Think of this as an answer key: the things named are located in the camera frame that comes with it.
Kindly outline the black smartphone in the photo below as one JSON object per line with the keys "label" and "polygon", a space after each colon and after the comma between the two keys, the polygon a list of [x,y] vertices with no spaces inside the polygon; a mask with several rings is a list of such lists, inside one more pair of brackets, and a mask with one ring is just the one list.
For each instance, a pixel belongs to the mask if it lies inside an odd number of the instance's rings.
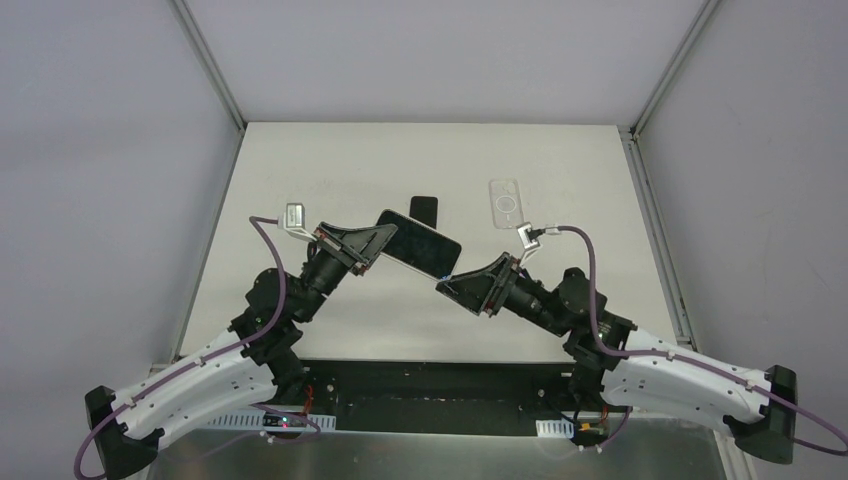
{"label": "black smartphone", "polygon": [[439,201],[433,196],[412,196],[409,205],[409,217],[429,228],[437,229]]}

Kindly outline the clear phone case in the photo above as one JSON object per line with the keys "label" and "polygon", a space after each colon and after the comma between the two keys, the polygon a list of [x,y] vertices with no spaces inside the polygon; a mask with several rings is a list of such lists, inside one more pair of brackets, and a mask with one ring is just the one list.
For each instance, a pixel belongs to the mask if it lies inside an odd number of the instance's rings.
{"label": "clear phone case", "polygon": [[496,229],[516,229],[525,222],[518,181],[493,179],[488,191],[493,225]]}

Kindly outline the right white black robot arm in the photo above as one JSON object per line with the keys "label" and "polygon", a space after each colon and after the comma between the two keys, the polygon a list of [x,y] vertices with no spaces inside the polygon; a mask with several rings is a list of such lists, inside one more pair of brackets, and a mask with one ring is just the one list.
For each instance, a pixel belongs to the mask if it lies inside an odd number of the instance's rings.
{"label": "right white black robot arm", "polygon": [[602,402],[662,413],[730,436],[753,457],[792,462],[793,370],[744,368],[667,343],[606,311],[604,295],[597,297],[600,319],[593,331],[589,286],[586,274],[573,267],[548,290],[503,254],[482,269],[439,281],[436,289],[475,315],[506,309],[564,338],[563,349],[575,362],[567,393],[580,409]]}

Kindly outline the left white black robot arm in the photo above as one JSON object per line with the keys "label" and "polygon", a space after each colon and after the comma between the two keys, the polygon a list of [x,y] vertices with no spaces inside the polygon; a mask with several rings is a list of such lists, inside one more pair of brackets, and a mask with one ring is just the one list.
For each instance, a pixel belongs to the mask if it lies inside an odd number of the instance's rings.
{"label": "left white black robot arm", "polygon": [[76,478],[85,476],[82,458],[90,446],[102,478],[125,479],[222,414],[272,398],[297,402],[305,390],[292,350],[302,336],[298,324],[311,321],[347,275],[364,275],[397,232],[393,224],[346,229],[322,222],[308,237],[313,254],[292,275],[264,229],[273,221],[249,221],[274,265],[254,280],[247,308],[213,340],[160,372],[118,390],[90,390],[84,397],[90,432],[74,460]]}

